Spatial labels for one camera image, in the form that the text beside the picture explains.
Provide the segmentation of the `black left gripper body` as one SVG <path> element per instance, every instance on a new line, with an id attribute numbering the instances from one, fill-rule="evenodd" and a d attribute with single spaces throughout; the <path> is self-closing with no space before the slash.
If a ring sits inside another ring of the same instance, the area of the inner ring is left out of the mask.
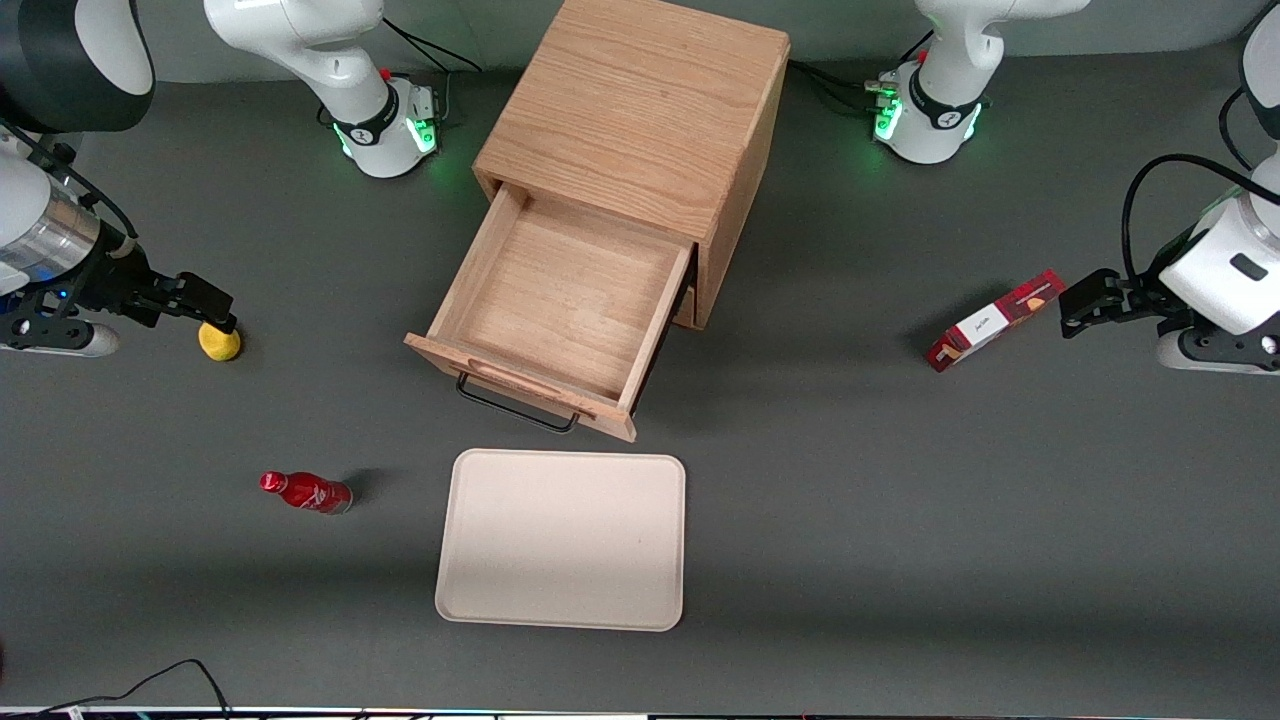
<path id="1" fill-rule="evenodd" d="M 1183 231 L 1166 242 L 1156 251 L 1148 268 L 1139 273 L 1134 264 L 1132 232 L 1121 231 L 1120 246 L 1125 277 L 1120 283 L 1123 301 L 1115 318 L 1116 323 L 1158 318 L 1158 327 L 1194 325 L 1196 313 L 1160 279 L 1160 274 L 1193 245 L 1193 234 L 1194 231 Z"/>

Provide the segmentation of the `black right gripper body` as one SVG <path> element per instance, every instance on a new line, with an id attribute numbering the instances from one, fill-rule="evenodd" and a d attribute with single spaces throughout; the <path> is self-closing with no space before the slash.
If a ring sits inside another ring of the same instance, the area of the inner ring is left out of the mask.
<path id="1" fill-rule="evenodd" d="M 113 250 L 97 250 L 61 278 L 67 296 L 61 315 L 76 318 L 81 310 L 124 316 L 154 328 L 159 318 L 182 316 L 174 290 L 177 281 L 151 269 L 134 240 Z"/>

